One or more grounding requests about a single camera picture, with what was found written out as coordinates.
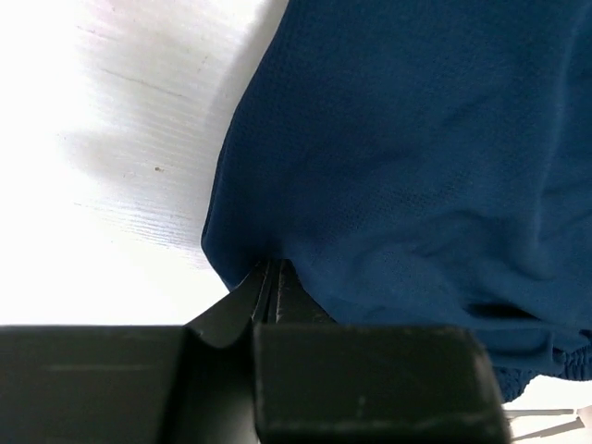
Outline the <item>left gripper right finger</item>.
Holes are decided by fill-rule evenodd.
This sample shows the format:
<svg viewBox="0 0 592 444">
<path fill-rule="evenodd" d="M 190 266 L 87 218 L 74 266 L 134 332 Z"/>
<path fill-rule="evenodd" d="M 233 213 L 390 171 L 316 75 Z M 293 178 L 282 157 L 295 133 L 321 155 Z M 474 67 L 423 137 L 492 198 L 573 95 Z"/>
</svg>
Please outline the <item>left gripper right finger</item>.
<svg viewBox="0 0 592 444">
<path fill-rule="evenodd" d="M 484 349 L 456 327 L 335 323 L 286 261 L 270 266 L 253 329 L 254 417 L 264 443 L 507 443 Z"/>
</svg>

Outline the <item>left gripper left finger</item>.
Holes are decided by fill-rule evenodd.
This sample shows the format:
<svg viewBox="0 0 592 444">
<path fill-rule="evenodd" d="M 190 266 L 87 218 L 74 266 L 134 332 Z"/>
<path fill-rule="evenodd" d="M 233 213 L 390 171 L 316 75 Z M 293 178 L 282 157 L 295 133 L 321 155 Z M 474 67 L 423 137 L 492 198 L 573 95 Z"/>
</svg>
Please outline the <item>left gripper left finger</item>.
<svg viewBox="0 0 592 444">
<path fill-rule="evenodd" d="M 227 296 L 188 324 L 186 443 L 256 443 L 253 328 L 267 318 L 273 265 L 257 265 Z"/>
</svg>

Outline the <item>navy blue shorts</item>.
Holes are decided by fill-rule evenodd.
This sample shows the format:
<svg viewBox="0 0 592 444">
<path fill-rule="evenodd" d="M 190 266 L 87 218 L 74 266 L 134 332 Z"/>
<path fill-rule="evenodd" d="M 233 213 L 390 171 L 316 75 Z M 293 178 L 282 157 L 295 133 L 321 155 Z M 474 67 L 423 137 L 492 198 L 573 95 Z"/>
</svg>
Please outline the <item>navy blue shorts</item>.
<svg viewBox="0 0 592 444">
<path fill-rule="evenodd" d="M 505 401 L 591 377 L 591 5 L 291 1 L 234 112 L 203 252 L 290 261 L 345 324 L 452 325 Z"/>
</svg>

